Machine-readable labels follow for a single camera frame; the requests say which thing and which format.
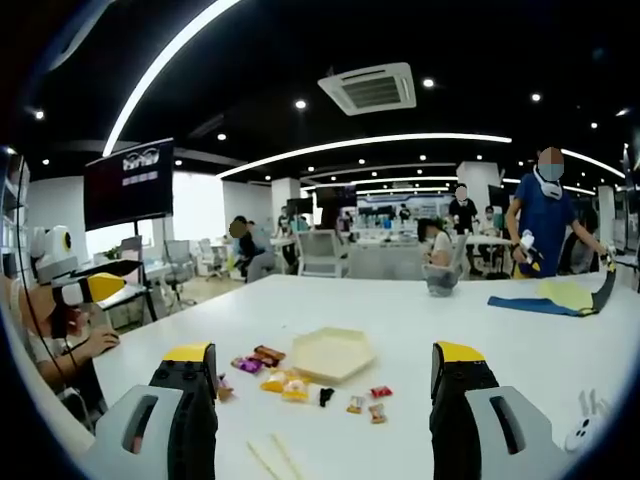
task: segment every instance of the television screen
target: television screen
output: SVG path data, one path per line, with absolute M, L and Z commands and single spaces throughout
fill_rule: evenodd
M 173 214 L 173 139 L 139 145 L 86 165 L 86 230 Z
M 328 206 L 355 207 L 357 205 L 356 186 L 316 188 L 318 208 Z

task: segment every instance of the logo on screen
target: logo on screen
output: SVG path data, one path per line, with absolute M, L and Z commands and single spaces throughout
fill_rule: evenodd
M 135 170 L 140 167 L 149 167 L 158 163 L 160 151 L 157 148 L 149 148 L 142 152 L 133 152 L 122 159 L 122 170 L 125 172 Z

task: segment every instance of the ceiling light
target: ceiling light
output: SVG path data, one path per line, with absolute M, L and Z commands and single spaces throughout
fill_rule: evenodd
M 326 150 L 334 150 L 336 148 L 355 147 L 358 145 L 370 145 L 373 143 L 398 142 L 407 140 L 477 140 L 481 142 L 498 142 L 511 143 L 513 140 L 509 137 L 498 137 L 495 135 L 479 135 L 475 133 L 402 133 L 399 135 L 382 135 L 379 137 L 355 138 L 353 140 L 342 140 L 340 142 L 325 143 L 323 145 L 314 145 L 312 147 L 292 150 L 290 152 L 280 153 L 272 157 L 256 160 L 255 162 L 231 168 L 217 175 L 218 178 L 228 177 L 236 173 L 244 172 L 252 168 L 267 165 L 269 163 L 278 162 L 287 158 L 299 157 L 309 153 L 324 152 Z
M 102 152 L 103 157 L 111 155 L 116 142 L 118 141 L 127 120 L 129 120 L 133 110 L 136 108 L 136 105 L 138 105 L 138 102 L 140 102 L 149 86 L 160 74 L 162 69 L 167 66 L 175 54 L 178 53 L 193 37 L 195 37 L 200 30 L 239 2 L 240 0 L 218 0 L 211 4 L 197 17 L 191 20 L 187 26 L 185 26 L 166 47 L 164 47 L 162 52 L 160 52 L 144 73 L 140 81 L 138 81 L 136 88 L 133 89 L 127 103 L 125 103 L 120 115 L 118 115 L 118 119 L 111 129 L 104 151 Z
M 561 148 L 560 151 L 562 152 L 563 155 L 569 155 L 570 157 L 575 157 L 575 158 L 579 158 L 580 160 L 584 160 L 585 162 L 591 163 L 593 165 L 597 165 L 600 168 L 604 168 L 605 170 L 613 173 L 614 175 L 619 176 L 620 178 L 625 178 L 624 177 L 624 173 L 616 170 L 613 167 L 610 167 L 609 165 L 599 162 L 598 160 L 594 160 L 593 158 L 587 157 L 586 155 L 582 155 L 580 153 L 576 153 L 576 152 L 572 152 L 571 150 L 566 150 L 564 148 Z

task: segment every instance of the air conditioning vent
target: air conditioning vent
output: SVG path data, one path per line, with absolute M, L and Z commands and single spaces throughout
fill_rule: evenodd
M 416 106 L 408 63 L 361 68 L 322 78 L 318 85 L 349 116 Z

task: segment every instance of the black ceiling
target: black ceiling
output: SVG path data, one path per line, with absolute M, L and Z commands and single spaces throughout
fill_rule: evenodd
M 161 49 L 210 0 L 118 0 L 76 53 L 47 74 L 16 145 L 34 178 L 80 173 L 97 152 L 53 152 L 66 140 L 106 140 L 133 87 Z M 296 157 L 228 180 L 264 180 L 388 164 L 496 161 L 520 177 L 537 148 L 567 148 L 620 169 L 622 143 L 638 105 L 634 15 L 615 2 L 244 0 L 200 32 L 147 91 L 121 140 L 174 137 L 178 146 L 254 161 L 311 145 L 387 134 L 483 133 L 512 144 L 403 141 Z M 407 62 L 417 107 L 348 117 L 318 87 L 329 72 Z M 425 89 L 431 77 L 436 88 Z M 530 95 L 542 94 L 539 103 Z M 308 108 L 298 111 L 295 100 Z M 204 123 L 218 125 L 201 138 Z M 593 130 L 591 122 L 597 122 Z M 227 140 L 220 142 L 217 134 Z M 428 159 L 420 162 L 419 155 Z M 41 159 L 49 158 L 48 166 Z M 227 166 L 185 161 L 219 173 Z M 414 176 L 414 167 L 381 177 Z M 455 175 L 427 167 L 424 175 Z M 338 181 L 370 178 L 369 171 Z M 567 159 L 565 183 L 591 188 L 617 177 Z M 329 177 L 314 180 L 329 181 Z

